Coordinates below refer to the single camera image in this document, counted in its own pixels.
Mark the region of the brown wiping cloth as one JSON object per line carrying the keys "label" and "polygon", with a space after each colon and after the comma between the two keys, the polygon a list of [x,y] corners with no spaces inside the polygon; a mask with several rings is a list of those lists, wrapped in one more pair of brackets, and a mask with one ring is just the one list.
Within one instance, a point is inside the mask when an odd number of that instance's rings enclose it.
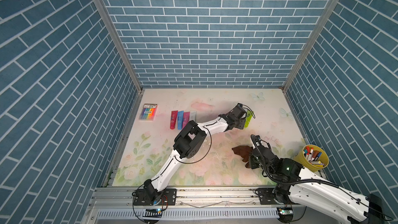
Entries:
{"label": "brown wiping cloth", "polygon": [[235,155],[238,155],[242,158],[242,161],[245,163],[245,167],[250,169],[249,159],[250,155],[253,151],[251,146],[236,146],[232,148]]}

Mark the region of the white pink-capped toothpaste tube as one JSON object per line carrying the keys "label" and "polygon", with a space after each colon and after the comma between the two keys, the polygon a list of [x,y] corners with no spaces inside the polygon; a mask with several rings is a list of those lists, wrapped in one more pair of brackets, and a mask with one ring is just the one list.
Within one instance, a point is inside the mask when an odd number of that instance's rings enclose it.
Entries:
{"label": "white pink-capped toothpaste tube", "polygon": [[190,116],[189,116],[189,121],[196,121],[197,120],[197,112],[196,111],[191,111]]}

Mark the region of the magenta toothpaste tube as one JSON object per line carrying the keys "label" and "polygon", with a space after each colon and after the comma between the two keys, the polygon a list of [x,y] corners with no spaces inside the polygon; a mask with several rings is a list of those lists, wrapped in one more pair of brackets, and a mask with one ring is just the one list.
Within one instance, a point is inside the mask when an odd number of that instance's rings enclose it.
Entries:
{"label": "magenta toothpaste tube", "polygon": [[183,121],[182,121],[183,128],[188,124],[189,119],[190,119],[190,112],[184,112],[183,113]]}

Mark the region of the blue toothpaste tube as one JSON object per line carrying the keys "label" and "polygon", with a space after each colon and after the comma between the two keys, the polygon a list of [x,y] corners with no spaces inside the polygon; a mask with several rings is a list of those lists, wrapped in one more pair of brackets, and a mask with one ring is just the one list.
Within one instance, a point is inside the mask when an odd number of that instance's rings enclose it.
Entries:
{"label": "blue toothpaste tube", "polygon": [[182,129],[183,115],[184,115],[184,111],[178,111],[178,113],[177,113],[177,129],[178,130]]}

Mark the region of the red toothpaste tube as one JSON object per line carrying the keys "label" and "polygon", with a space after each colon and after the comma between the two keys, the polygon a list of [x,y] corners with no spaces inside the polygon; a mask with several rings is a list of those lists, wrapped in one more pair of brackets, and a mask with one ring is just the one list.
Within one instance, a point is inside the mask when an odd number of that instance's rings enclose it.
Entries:
{"label": "red toothpaste tube", "polygon": [[171,112],[171,119],[170,119],[170,129],[174,130],[177,122],[177,115],[178,111],[172,111]]}

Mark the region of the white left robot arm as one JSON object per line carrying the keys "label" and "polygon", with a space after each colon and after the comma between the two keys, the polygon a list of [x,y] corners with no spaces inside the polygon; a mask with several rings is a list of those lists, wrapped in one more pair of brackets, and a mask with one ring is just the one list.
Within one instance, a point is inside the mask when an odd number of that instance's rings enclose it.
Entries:
{"label": "white left robot arm", "polygon": [[214,120],[203,123],[189,121],[174,139],[173,150],[163,167],[153,178],[143,183],[144,199],[151,205],[157,204],[173,175],[182,164],[191,164],[188,160],[198,153],[206,138],[211,139],[215,134],[232,129],[242,130],[246,118],[247,109],[238,103],[228,113],[220,114]]}

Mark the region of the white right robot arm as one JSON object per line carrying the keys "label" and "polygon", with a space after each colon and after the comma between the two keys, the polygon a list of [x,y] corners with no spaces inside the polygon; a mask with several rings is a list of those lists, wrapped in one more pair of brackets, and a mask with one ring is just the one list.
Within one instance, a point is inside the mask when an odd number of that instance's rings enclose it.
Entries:
{"label": "white right robot arm", "polygon": [[292,159],[277,157],[269,146],[260,142],[255,142],[253,148],[249,165],[252,169],[261,169],[263,176],[276,184],[273,198],[277,203],[307,206],[343,224],[387,221],[378,196],[364,196],[344,189]]}

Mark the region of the green toothpaste tube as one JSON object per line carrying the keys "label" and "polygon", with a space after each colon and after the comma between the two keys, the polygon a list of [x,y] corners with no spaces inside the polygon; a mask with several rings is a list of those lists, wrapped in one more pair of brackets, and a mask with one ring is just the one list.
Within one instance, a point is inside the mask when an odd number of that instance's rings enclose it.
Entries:
{"label": "green toothpaste tube", "polygon": [[246,119],[245,119],[245,125],[244,128],[248,128],[250,121],[255,118],[254,114],[252,111],[248,110],[246,113]]}

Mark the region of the yellow cup of markers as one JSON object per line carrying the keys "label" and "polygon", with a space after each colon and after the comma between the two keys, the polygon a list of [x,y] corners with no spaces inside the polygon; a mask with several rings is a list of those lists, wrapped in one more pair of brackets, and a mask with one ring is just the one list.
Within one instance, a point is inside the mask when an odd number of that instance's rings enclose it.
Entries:
{"label": "yellow cup of markers", "polygon": [[315,145],[304,146],[293,160],[312,172],[318,172],[329,165],[329,157],[326,152]]}

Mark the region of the rainbow highlighter pen pack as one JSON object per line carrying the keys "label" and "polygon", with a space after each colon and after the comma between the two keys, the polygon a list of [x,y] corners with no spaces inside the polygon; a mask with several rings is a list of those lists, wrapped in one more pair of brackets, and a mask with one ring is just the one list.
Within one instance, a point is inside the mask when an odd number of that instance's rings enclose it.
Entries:
{"label": "rainbow highlighter pen pack", "polygon": [[153,121],[157,111],[157,104],[144,104],[143,109],[140,113],[139,120],[142,121]]}

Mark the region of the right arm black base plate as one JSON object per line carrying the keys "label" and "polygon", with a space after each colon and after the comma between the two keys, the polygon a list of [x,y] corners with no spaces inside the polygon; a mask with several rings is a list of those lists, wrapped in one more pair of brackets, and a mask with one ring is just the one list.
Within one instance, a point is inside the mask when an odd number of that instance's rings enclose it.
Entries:
{"label": "right arm black base plate", "polygon": [[279,201],[276,199],[273,188],[257,188],[254,190],[261,205],[294,205],[294,202],[288,200]]}

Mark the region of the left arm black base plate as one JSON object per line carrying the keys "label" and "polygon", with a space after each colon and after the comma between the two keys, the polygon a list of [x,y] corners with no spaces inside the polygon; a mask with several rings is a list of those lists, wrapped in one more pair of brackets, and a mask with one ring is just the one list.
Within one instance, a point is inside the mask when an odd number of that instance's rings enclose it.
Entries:
{"label": "left arm black base plate", "polygon": [[146,189],[137,189],[134,192],[134,200],[133,204],[135,206],[155,206],[162,205],[162,201],[165,202],[163,205],[175,205],[177,197],[177,189],[175,188],[166,188],[161,192],[152,191]]}

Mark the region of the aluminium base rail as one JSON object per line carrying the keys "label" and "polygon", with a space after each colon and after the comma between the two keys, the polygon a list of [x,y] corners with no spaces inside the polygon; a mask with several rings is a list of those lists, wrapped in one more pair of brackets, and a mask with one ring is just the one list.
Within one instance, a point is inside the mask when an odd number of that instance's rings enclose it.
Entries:
{"label": "aluminium base rail", "polygon": [[171,187],[176,204],[135,206],[134,187],[96,188],[84,224],[335,224],[300,204],[261,205],[254,190],[271,186]]}

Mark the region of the aluminium corner post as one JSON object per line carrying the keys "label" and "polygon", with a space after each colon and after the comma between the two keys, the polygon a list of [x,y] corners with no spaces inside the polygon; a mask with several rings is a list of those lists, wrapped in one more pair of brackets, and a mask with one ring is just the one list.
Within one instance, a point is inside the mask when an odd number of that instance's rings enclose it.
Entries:
{"label": "aluminium corner post", "polygon": [[121,39],[117,33],[117,30],[112,22],[112,19],[107,11],[107,8],[105,6],[105,3],[103,2],[103,0],[92,0],[106,29],[109,32],[109,35],[116,47],[116,50],[118,51],[118,54],[120,55],[120,58],[123,62],[123,64],[125,65],[128,74],[132,80],[132,83],[134,84],[134,86],[136,87],[138,93],[142,93],[142,86],[140,84],[140,81],[136,75],[136,73],[134,72],[134,69],[132,68],[132,64],[130,62],[129,57],[127,56],[127,53],[125,51],[125,48],[123,47],[123,44],[121,42]]}
{"label": "aluminium corner post", "polygon": [[308,37],[307,42],[303,46],[303,49],[300,55],[297,57],[296,63],[292,67],[291,72],[289,73],[287,80],[284,82],[282,90],[283,93],[286,95],[288,89],[293,83],[294,78],[296,77],[297,73],[299,72],[301,66],[305,62],[309,52],[311,51],[312,47],[314,46],[317,38],[319,37],[321,31],[325,27],[327,21],[329,20],[331,14],[333,13],[334,8],[337,6],[339,0],[328,0],[325,5],[325,8],[320,15],[314,29],[312,30],[311,34]]}

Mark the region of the aluminium left corner post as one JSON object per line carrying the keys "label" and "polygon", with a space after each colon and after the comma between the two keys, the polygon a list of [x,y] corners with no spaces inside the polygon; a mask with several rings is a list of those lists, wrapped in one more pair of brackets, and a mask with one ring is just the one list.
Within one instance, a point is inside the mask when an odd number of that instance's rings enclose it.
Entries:
{"label": "aluminium left corner post", "polygon": [[127,53],[125,51],[125,48],[123,47],[123,44],[121,42],[121,39],[117,33],[117,30],[112,22],[112,19],[107,11],[107,8],[105,6],[105,3],[103,2],[103,0],[92,0],[106,29],[109,32],[109,35],[116,47],[116,50],[118,51],[118,54],[120,55],[120,58],[123,62],[123,64],[125,65],[128,74],[132,80],[132,83],[134,84],[134,86],[136,87],[138,93],[142,93],[142,86],[140,84],[140,81],[136,75],[136,73],[134,72],[134,69],[132,68],[132,64],[130,62],[129,57],[127,56]]}

